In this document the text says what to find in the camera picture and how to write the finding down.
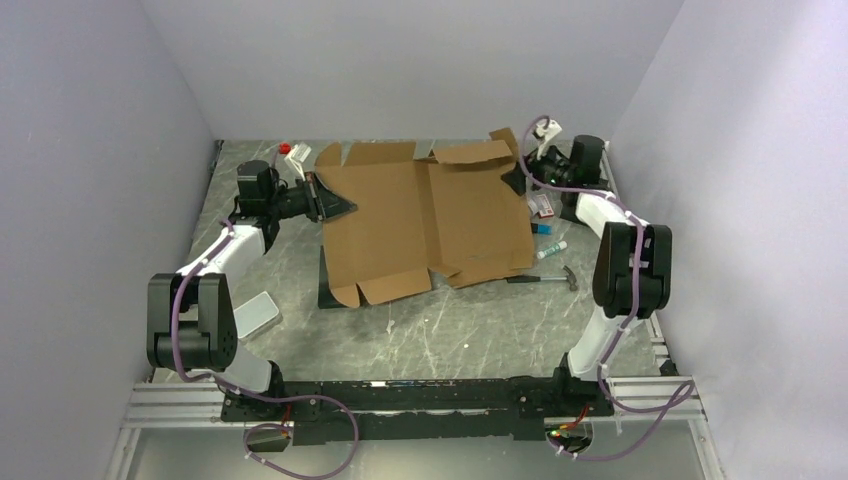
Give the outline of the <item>brown cardboard box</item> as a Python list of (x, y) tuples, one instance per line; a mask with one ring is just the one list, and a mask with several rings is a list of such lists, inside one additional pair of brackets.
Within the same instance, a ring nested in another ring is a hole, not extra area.
[(414, 142), (326, 147), (315, 172), (358, 209), (323, 225), (329, 286), (346, 307), (377, 305), (432, 288), (461, 288), (533, 266), (525, 195), (500, 176), (519, 160), (509, 128), (487, 141), (415, 155)]

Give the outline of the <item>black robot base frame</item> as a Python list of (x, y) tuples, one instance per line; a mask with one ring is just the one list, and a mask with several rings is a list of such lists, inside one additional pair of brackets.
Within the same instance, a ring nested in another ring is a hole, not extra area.
[(289, 405), (227, 393), (225, 423), (285, 421), (297, 446), (334, 441), (510, 437), (535, 441), (570, 418), (611, 411), (599, 388), (558, 367), (550, 377), (273, 382)]

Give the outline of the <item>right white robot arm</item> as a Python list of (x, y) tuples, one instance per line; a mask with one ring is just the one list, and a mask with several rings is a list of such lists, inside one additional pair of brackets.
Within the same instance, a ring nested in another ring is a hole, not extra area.
[(566, 355), (573, 377), (551, 388), (557, 411), (574, 415), (590, 391), (583, 381), (601, 381), (620, 344), (642, 321), (663, 309), (671, 293), (672, 232), (634, 214), (601, 174), (606, 143), (592, 135), (573, 138), (571, 151), (555, 146), (552, 123), (537, 125), (536, 146), (523, 154), (520, 169), (534, 190), (561, 196), (561, 218), (588, 227), (599, 240), (592, 276), (595, 304), (578, 343)]

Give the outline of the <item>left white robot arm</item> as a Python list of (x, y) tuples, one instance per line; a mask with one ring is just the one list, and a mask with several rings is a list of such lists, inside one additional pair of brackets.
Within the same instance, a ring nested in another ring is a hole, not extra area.
[(248, 407), (272, 420), (288, 402), (282, 374), (239, 340), (229, 283), (270, 250), (282, 221), (304, 216), (325, 223), (357, 206), (314, 171), (287, 183), (274, 166), (258, 159), (238, 166), (237, 188), (216, 242), (178, 271), (150, 279), (146, 353), (152, 366), (169, 369), (186, 383), (210, 379), (248, 396)]

